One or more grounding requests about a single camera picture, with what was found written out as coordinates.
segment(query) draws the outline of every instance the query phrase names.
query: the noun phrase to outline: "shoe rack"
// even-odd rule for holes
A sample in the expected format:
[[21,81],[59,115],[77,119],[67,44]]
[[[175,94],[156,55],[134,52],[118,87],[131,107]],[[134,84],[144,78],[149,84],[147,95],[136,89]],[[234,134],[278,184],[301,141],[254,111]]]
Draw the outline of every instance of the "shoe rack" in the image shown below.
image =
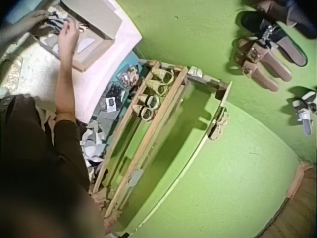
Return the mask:
[[[116,147],[127,148],[131,143],[131,140],[133,139],[135,131],[138,129],[140,123],[142,122],[142,119],[138,117],[136,112],[133,110],[133,105],[137,105],[138,103],[140,103],[139,96],[144,94],[147,90],[147,81],[153,78],[151,70],[159,68],[173,70],[175,73],[175,80],[174,83],[169,86],[168,93],[162,98],[161,105],[156,110],[154,118],[150,122],[146,122],[149,125],[147,131],[145,132],[140,144],[138,145],[136,152],[134,153],[134,156],[128,165],[126,173],[120,178],[120,182],[116,187],[116,190],[114,191],[114,195],[111,196],[111,202],[105,211],[105,217],[109,216],[114,209],[122,209],[127,202],[134,188],[129,185],[129,183],[131,182],[130,180],[132,174],[137,169],[144,170],[151,162],[152,157],[150,156],[150,154],[156,145],[156,140],[159,138],[160,132],[167,124],[173,112],[175,112],[179,108],[182,98],[186,93],[186,88],[191,83],[190,81],[198,81],[199,83],[202,83],[207,87],[211,87],[216,90],[216,98],[219,98],[219,111],[223,109],[223,105],[226,101],[228,92],[231,87],[231,84],[220,82],[219,80],[213,79],[211,77],[206,80],[206,77],[195,78],[193,76],[189,76],[188,68],[185,66],[164,64],[158,62],[157,60],[140,60],[140,64],[146,65],[150,69],[149,73],[143,80],[129,108],[127,109],[125,116],[114,132],[112,143],[107,149],[107,153],[104,157],[104,162],[98,174],[93,192],[99,191],[101,183],[103,183],[105,187],[111,187],[111,181],[109,178],[112,178],[116,171],[107,171],[110,159],[114,154],[115,156],[118,156],[119,153],[119,156],[121,156],[125,153],[124,149],[120,150],[120,152],[117,152],[118,150],[116,149]],[[215,126],[216,121],[217,118],[212,120],[210,128],[208,128],[207,130],[208,138],[211,138],[209,137],[209,134],[212,131],[212,127]]]

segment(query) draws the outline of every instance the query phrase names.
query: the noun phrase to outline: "box lid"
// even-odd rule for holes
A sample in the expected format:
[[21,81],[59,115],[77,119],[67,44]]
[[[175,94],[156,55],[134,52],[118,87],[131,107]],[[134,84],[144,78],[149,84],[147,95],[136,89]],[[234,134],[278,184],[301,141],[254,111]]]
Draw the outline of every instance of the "box lid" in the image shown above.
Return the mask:
[[104,1],[62,0],[62,3],[105,35],[114,39],[122,19]]

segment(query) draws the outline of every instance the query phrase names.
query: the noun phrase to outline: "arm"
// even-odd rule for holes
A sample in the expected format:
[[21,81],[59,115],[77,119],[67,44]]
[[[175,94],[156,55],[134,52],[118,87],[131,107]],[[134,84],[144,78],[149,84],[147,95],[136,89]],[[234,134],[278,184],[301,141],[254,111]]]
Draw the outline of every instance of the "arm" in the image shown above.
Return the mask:
[[79,23],[69,20],[61,30],[58,40],[61,65],[56,88],[56,122],[61,120],[76,122],[72,62],[78,37]]
[[9,25],[0,31],[0,48],[9,44],[17,37],[30,31],[37,23],[47,19],[49,13],[44,10],[33,11],[24,16],[21,20],[13,25]]

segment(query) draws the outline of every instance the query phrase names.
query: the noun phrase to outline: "cardboard box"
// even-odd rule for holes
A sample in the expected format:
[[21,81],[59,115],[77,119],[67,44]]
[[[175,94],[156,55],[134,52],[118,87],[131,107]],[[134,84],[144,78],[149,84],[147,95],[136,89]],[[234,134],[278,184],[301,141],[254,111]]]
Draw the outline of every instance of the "cardboard box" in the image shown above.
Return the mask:
[[[48,9],[56,3],[47,1],[39,6]],[[78,45],[73,58],[73,67],[80,72],[86,71],[115,41],[122,19],[114,13],[114,9],[106,0],[62,0],[59,4],[68,17],[88,25],[88,29],[80,33]],[[58,47],[43,43],[36,31],[31,32],[42,47],[59,58]],[[85,42],[94,40],[87,47]]]

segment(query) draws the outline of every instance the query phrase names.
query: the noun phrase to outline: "green wall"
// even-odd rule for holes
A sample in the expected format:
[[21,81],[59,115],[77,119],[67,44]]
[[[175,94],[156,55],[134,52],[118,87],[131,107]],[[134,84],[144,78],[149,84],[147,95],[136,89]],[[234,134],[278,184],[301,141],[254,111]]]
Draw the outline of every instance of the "green wall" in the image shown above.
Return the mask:
[[315,161],[316,133],[310,137],[303,134],[287,100],[300,97],[305,91],[301,87],[313,88],[317,84],[316,41],[305,39],[295,29],[286,29],[307,54],[309,63],[299,68],[276,52],[293,72],[291,82],[277,79],[280,86],[277,93],[234,75],[230,62],[232,45],[238,37],[248,34],[236,24],[238,13],[248,10],[241,1],[118,0],[143,36],[137,47],[142,57],[194,65],[210,76],[233,81],[231,103],[262,122],[301,158]]
[[207,141],[135,238],[250,238],[281,205],[298,165],[272,131],[228,103],[229,123]]

